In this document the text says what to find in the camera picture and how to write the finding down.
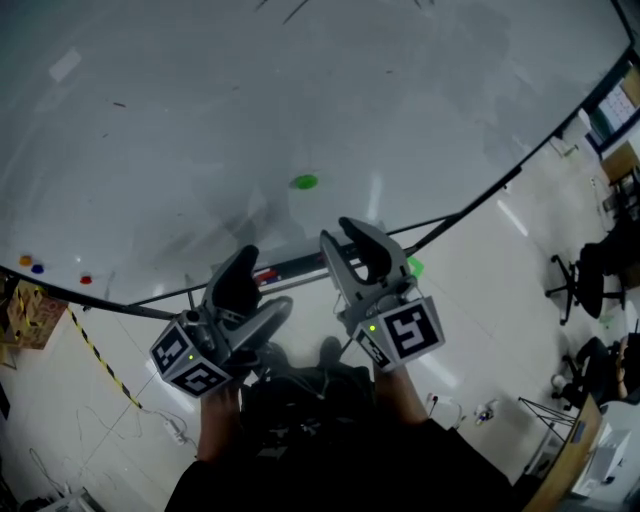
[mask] whiteboard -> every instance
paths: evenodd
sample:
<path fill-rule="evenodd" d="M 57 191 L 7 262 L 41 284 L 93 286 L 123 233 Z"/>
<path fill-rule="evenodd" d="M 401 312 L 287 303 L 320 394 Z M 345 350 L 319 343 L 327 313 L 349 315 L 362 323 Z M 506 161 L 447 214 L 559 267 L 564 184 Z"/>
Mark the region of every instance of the whiteboard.
<path fill-rule="evenodd" d="M 629 45 L 608 0 L 299 4 L 3 4 L 0 264 L 131 303 L 456 213 Z"/>

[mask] office chair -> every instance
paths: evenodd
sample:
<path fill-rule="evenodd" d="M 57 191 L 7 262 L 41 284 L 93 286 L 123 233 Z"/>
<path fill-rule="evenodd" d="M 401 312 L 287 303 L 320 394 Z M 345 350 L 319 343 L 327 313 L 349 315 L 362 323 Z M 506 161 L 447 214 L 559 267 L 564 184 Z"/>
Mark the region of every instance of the office chair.
<path fill-rule="evenodd" d="M 566 283 L 564 286 L 544 292 L 546 297 L 551 297 L 560 291 L 567 291 L 565 316 L 560 319 L 560 325 L 565 325 L 569 320 L 572 304 L 582 305 L 593 318 L 600 317 L 602 302 L 605 298 L 619 299 L 624 308 L 624 288 L 619 292 L 604 292 L 604 265 L 598 244 L 585 245 L 580 251 L 580 259 L 575 265 L 569 264 L 569 269 L 564 266 L 557 254 L 551 258 L 551 262 L 558 263 Z"/>
<path fill-rule="evenodd" d="M 619 342 L 614 342 L 613 345 L 607 347 L 607 350 L 608 350 L 611 358 L 616 358 L 617 357 L 617 353 L 618 353 L 619 349 L 620 349 L 620 343 Z M 573 384 L 576 385 L 577 387 L 584 386 L 586 384 L 586 381 L 584 380 L 583 374 L 582 374 L 582 372 L 580 370 L 578 370 L 578 368 L 576 367 L 576 365 L 575 365 L 573 359 L 571 358 L 571 356 L 569 356 L 569 355 L 563 356 L 562 357 L 562 361 L 564 363 L 567 363 L 567 365 L 569 366 L 569 369 L 571 370 L 571 375 L 573 376 Z M 565 395 L 560 394 L 558 392 L 552 393 L 551 398 L 556 399 L 556 400 L 564 398 L 565 400 L 567 400 L 569 402 L 569 405 L 564 407 L 565 411 L 571 410 L 572 406 L 578 407 L 578 408 L 582 407 L 582 404 L 574 403 L 571 400 L 570 396 L 565 396 Z M 622 402 L 622 403 L 629 404 L 629 405 L 634 405 L 634 406 L 640 404 L 640 387 L 632 390 L 627 395 L 627 397 L 624 398 L 624 399 L 616 398 L 616 399 L 611 400 L 610 398 L 608 398 L 606 396 L 602 397 L 600 400 L 596 399 L 596 404 L 600 408 L 600 411 L 602 412 L 602 414 L 604 414 L 607 411 L 607 409 L 608 409 L 608 405 L 607 404 L 610 404 L 611 402 Z"/>
<path fill-rule="evenodd" d="M 623 210 L 618 222 L 598 244 L 598 248 L 604 275 L 621 275 L 626 268 L 640 260 L 640 222 L 634 221 Z"/>

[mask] person's hand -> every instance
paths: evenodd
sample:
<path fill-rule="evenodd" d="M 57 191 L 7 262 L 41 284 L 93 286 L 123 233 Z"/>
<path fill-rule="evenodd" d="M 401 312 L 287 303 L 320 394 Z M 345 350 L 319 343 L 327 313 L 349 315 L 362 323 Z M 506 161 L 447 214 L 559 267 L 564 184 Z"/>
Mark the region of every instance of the person's hand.
<path fill-rule="evenodd" d="M 620 340 L 620 351 L 619 351 L 618 358 L 624 356 L 624 351 L 627 350 L 628 346 L 629 346 L 629 336 L 625 336 Z"/>
<path fill-rule="evenodd" d="M 419 425 L 429 419 L 405 366 L 383 373 L 373 366 L 378 410 L 403 425 Z"/>
<path fill-rule="evenodd" d="M 618 384 L 624 382 L 625 370 L 622 367 L 623 359 L 624 357 L 618 358 L 618 361 L 616 362 L 616 378 L 618 379 Z"/>
<path fill-rule="evenodd" d="M 214 462 L 232 448 L 242 433 L 240 383 L 233 381 L 200 399 L 198 459 Z"/>

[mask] wooden desk edge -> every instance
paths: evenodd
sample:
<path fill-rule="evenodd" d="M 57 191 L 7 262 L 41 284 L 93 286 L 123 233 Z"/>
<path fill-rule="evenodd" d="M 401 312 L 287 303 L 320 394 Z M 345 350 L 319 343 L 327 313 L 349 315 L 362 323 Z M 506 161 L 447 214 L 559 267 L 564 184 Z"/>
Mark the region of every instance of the wooden desk edge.
<path fill-rule="evenodd" d="M 571 440 L 580 422 L 585 424 L 582 437 L 579 442 L 572 443 Z M 593 397 L 589 395 L 553 467 L 523 512 L 553 511 L 556 509 L 558 503 L 571 490 L 585 468 L 589 460 L 591 446 L 600 431 L 601 424 L 600 409 Z"/>

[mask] yellow and black tape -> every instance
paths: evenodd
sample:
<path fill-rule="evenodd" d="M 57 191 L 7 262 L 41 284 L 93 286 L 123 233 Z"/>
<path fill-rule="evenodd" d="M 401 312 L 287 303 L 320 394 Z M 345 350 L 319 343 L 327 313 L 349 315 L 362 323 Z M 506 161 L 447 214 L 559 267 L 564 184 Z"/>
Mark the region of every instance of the yellow and black tape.
<path fill-rule="evenodd" d="M 135 399 L 135 397 L 131 394 L 131 391 L 127 389 L 127 386 L 125 386 L 122 383 L 122 381 L 118 377 L 116 377 L 116 374 L 111 369 L 111 366 L 109 366 L 109 364 L 104 359 L 102 359 L 100 352 L 98 352 L 98 349 L 95 347 L 95 345 L 91 343 L 89 336 L 87 335 L 85 330 L 82 328 L 82 326 L 78 323 L 78 319 L 76 318 L 75 313 L 71 311 L 70 308 L 67 308 L 67 311 L 71 315 L 71 319 L 73 320 L 73 323 L 76 324 L 76 328 L 78 329 L 78 331 L 80 331 L 82 338 L 84 339 L 84 341 L 86 341 L 87 345 L 89 345 L 89 348 L 93 351 L 93 355 L 98 358 L 98 361 L 100 361 L 100 364 L 104 367 L 105 370 L 107 370 L 107 373 L 111 375 L 111 378 L 117 384 L 118 388 L 120 388 L 120 391 L 122 391 L 125 394 L 125 396 L 129 400 L 131 400 L 131 403 L 133 405 L 135 405 L 138 409 L 142 409 L 142 405 L 140 405 L 140 402 L 138 402 Z"/>

